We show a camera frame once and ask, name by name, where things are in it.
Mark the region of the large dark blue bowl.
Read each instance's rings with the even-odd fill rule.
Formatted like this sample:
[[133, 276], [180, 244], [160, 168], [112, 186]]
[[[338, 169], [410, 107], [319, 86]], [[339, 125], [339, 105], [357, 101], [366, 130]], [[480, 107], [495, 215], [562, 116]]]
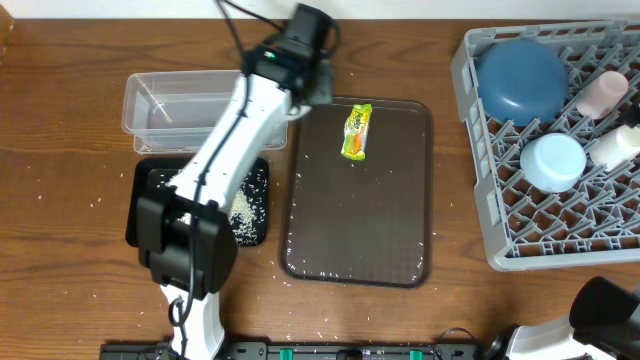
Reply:
[[484, 111], [499, 122], [527, 126], [550, 122], [564, 106], [569, 79], [564, 64], [546, 45], [516, 39], [496, 44], [476, 67]]

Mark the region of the pink small cup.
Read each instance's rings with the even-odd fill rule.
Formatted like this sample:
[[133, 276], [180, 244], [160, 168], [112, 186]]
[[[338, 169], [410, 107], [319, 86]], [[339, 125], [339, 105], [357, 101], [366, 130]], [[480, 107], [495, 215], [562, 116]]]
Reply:
[[602, 119], [614, 109], [628, 89], [629, 82], [624, 75], [606, 71], [584, 89], [584, 97], [577, 102], [576, 109], [583, 116]]

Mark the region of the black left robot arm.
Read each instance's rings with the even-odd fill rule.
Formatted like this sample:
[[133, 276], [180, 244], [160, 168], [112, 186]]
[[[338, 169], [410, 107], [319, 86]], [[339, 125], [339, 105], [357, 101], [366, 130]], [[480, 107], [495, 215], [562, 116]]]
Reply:
[[298, 4], [285, 26], [241, 59], [231, 99], [198, 152], [169, 181], [138, 166], [126, 241], [169, 302], [174, 336], [162, 356], [213, 359], [224, 342], [219, 292], [238, 246], [229, 222], [237, 190], [270, 133], [332, 100], [336, 20]]

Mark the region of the pile of white rice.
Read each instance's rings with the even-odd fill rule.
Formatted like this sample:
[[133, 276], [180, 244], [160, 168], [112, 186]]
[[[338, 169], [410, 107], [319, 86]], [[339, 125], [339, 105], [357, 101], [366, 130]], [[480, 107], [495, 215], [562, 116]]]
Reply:
[[232, 202], [229, 222], [240, 247], [260, 245], [268, 226], [269, 168], [257, 162]]

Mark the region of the white tissue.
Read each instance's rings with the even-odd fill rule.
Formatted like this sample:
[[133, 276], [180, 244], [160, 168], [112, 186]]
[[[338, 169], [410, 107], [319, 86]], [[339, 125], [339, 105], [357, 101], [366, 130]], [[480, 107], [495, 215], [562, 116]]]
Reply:
[[306, 116], [312, 110], [310, 105], [297, 105], [293, 106], [285, 115], [285, 120], [288, 122], [296, 121]]

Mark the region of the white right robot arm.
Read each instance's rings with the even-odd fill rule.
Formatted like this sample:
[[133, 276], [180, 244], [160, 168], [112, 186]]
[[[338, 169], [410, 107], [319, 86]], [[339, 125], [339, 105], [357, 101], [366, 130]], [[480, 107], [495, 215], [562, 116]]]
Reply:
[[639, 292], [594, 277], [580, 289], [567, 315], [535, 326], [510, 326], [484, 357], [639, 360]]

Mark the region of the white paper cup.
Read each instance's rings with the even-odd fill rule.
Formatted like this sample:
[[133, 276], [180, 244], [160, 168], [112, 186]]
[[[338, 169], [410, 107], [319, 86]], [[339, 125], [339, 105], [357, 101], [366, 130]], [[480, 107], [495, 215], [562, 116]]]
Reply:
[[639, 138], [638, 126], [622, 125], [598, 139], [589, 150], [590, 158], [596, 166], [612, 171], [639, 154]]

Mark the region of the green yellow snack wrapper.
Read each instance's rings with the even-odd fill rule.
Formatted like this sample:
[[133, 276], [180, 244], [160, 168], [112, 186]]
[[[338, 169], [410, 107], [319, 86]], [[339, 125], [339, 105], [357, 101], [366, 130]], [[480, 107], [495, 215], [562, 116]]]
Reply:
[[343, 157], [363, 161], [373, 111], [371, 104], [355, 104], [344, 124], [344, 140], [341, 148]]

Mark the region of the clear plastic bin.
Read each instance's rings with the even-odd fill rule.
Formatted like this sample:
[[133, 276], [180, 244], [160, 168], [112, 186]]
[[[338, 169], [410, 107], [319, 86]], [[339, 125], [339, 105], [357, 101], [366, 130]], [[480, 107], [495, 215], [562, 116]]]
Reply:
[[122, 129], [142, 155], [195, 153], [223, 115], [237, 70], [135, 73], [126, 84]]

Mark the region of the light blue small bowl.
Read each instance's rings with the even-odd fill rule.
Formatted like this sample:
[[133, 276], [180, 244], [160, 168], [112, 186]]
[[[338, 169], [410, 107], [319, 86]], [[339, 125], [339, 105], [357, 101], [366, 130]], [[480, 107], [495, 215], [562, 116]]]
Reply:
[[586, 153], [572, 137], [550, 133], [528, 143], [520, 154], [525, 179], [546, 193], [572, 188], [586, 168]]

